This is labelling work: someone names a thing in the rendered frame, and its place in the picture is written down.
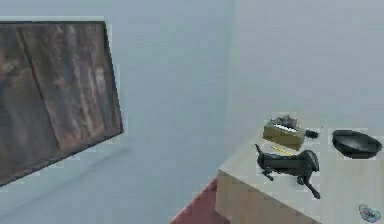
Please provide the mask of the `olive tissue box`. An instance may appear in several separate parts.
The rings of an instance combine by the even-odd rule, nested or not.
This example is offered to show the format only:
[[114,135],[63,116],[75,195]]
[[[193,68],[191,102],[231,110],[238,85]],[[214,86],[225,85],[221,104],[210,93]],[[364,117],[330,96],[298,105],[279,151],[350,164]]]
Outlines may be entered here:
[[298,151],[304,142],[304,130],[289,115],[271,119],[265,126],[262,138]]

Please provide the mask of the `yellow pencil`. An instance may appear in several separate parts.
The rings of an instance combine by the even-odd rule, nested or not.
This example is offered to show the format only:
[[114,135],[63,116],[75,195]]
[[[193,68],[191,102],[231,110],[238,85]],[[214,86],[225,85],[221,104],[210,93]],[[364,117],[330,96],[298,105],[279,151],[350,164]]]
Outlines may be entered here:
[[276,150],[276,151],[278,151],[278,152],[281,152],[281,153],[283,153],[283,154],[286,154],[286,155],[288,155],[288,156],[295,156],[295,155],[296,155],[296,154],[294,154],[294,153],[288,152],[288,151],[283,150],[283,149],[281,149],[281,148],[278,148],[278,147],[276,147],[276,146],[271,146],[271,148],[274,149],[274,150]]

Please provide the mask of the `blue grey small object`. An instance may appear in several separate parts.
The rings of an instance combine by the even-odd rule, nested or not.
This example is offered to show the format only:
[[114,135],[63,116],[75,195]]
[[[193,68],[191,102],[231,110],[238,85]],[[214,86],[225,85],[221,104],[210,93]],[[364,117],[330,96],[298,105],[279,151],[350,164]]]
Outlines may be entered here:
[[367,222],[375,223],[381,219],[380,212],[370,208],[366,204],[360,204],[358,210],[361,218]]

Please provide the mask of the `dark framed wall picture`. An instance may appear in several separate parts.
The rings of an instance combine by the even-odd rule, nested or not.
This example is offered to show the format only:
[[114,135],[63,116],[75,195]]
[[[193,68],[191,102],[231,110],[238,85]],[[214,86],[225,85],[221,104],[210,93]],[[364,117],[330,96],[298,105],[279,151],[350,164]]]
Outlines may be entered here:
[[0,187],[123,131],[104,21],[0,21]]

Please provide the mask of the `small black round object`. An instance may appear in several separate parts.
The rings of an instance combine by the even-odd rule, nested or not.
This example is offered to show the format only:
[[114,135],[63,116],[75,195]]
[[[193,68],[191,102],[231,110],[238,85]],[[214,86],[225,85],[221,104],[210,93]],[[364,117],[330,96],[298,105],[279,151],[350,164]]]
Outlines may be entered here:
[[307,138],[317,139],[320,136],[320,134],[322,133],[322,130],[323,130],[322,127],[317,128],[317,129],[306,129],[305,130],[305,136]]

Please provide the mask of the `black bowl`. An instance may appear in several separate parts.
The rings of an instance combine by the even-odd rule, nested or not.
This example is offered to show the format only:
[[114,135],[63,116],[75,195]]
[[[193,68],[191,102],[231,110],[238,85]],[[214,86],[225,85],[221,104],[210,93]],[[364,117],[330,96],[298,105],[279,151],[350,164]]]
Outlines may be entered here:
[[337,151],[351,159],[370,159],[383,149],[382,143],[372,136],[346,129],[333,131],[332,143]]

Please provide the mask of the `pale wooden table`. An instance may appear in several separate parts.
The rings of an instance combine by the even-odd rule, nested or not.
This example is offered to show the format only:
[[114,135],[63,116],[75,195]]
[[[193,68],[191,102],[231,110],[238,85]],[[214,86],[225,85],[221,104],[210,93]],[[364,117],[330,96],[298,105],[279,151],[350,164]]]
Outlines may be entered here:
[[[220,166],[216,211],[230,224],[384,224],[384,150],[371,159],[350,159],[333,147],[331,127],[310,128],[320,127],[320,136],[303,144],[320,161],[311,178],[320,199],[290,175],[274,174],[270,181],[262,174],[255,145],[270,153],[278,146],[257,131]],[[378,210],[381,219],[363,220],[360,204]]]

